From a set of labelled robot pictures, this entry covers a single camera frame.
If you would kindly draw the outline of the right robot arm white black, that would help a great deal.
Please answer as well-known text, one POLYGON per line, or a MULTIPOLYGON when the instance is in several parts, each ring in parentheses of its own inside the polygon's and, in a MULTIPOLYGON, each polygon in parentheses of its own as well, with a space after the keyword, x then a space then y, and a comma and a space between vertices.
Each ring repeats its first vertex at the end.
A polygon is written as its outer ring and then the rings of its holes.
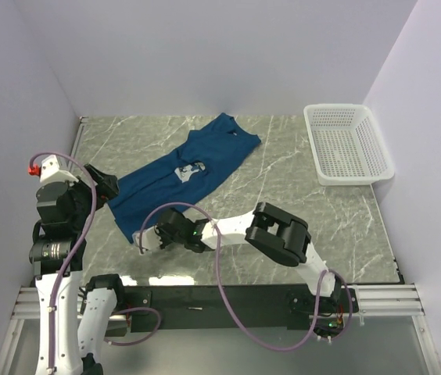
POLYGON ((195 253, 251 245, 280 266, 293 268, 307 286, 307 299, 322 316, 337 311, 341 282, 318 255, 305 220, 261 202, 240 216, 192 221, 173 207, 164 211, 152 232, 161 248, 177 243, 195 253))

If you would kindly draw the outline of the white perforated plastic basket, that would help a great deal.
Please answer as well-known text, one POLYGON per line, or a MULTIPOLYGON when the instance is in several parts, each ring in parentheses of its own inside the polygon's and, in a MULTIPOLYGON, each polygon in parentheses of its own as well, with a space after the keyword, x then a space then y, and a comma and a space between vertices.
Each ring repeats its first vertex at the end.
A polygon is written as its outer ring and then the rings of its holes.
POLYGON ((320 185, 371 185, 394 177, 389 152, 367 106, 308 105, 303 116, 320 185))

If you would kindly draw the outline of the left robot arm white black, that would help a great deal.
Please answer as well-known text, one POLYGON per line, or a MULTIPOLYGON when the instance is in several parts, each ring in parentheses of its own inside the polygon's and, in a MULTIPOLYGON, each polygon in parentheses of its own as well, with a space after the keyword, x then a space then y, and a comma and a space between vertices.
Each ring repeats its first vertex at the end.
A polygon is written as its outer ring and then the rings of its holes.
POLYGON ((90 164, 85 183, 50 155, 30 168, 40 178, 36 193, 40 220, 33 230, 29 259, 40 303, 38 374, 101 374, 99 352, 111 314, 127 299, 120 277, 99 275, 84 291, 86 225, 95 211, 119 194, 117 178, 90 164))

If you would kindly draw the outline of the blue t-shirt with print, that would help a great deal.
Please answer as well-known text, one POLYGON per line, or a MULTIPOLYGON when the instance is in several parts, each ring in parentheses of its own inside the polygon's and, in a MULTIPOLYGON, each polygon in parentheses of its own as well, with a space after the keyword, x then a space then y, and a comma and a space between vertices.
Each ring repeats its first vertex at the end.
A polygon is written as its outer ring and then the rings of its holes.
POLYGON ((129 243, 155 208, 169 202, 196 204, 215 191, 260 145, 235 118, 221 113, 170 153, 118 180, 119 194, 108 202, 129 243))

